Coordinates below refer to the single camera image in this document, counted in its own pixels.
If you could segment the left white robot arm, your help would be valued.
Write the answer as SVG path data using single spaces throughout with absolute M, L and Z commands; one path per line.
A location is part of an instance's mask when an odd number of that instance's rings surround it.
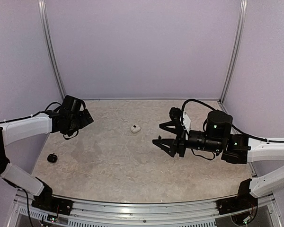
M 19 140 L 56 132 L 61 133 L 65 140 L 70 140 L 93 121 L 85 102 L 70 95 L 53 110 L 47 107 L 27 117 L 1 121 L 0 178 L 33 195 L 33 207 L 50 212 L 59 211 L 63 206 L 70 209 L 72 201 L 54 197 L 49 185 L 12 164 L 5 148 Z

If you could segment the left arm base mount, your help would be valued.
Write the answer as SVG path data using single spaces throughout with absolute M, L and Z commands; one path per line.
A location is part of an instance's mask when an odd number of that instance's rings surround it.
M 32 207 L 56 213 L 58 215 L 63 214 L 69 216 L 72 210 L 72 206 L 72 200 L 57 198 L 53 196 L 48 199 L 34 197 L 32 201 Z

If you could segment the white earbud charging case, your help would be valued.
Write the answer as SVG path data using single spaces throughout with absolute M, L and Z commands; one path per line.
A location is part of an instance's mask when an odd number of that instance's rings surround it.
M 130 127 L 130 131 L 132 133 L 138 133 L 140 130 L 141 130 L 141 127 L 138 126 L 138 125 L 133 125 L 133 126 Z

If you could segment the black earbud charging case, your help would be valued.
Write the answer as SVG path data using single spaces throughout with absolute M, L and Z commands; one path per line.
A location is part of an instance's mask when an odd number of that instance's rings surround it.
M 58 157 L 54 153 L 49 154 L 48 157 L 47 157 L 47 161 L 50 162 L 50 163 L 56 163 L 57 159 L 58 159 Z

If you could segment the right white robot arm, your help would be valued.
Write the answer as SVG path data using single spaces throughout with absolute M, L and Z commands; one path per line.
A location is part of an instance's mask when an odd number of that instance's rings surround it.
M 220 110 L 208 113 L 205 131 L 191 130 L 191 120 L 179 108 L 171 108 L 170 121 L 161 123 L 159 128 L 175 134 L 174 139 L 158 137 L 152 143 L 169 156 L 184 157 L 185 151 L 199 150 L 221 156 L 230 164 L 248 164 L 264 160 L 284 161 L 284 138 L 261 139 L 239 132 L 232 134 L 232 116 Z M 217 200 L 220 214 L 232 213 L 258 205 L 258 198 L 274 189 L 284 186 L 284 165 L 268 174 L 249 178 L 240 183 L 235 196 Z

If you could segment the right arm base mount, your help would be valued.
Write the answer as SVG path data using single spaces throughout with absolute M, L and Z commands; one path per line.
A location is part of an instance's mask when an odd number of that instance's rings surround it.
M 220 215 L 234 213 L 241 210 L 251 209 L 258 205 L 258 198 L 251 195 L 233 196 L 216 201 L 217 209 Z

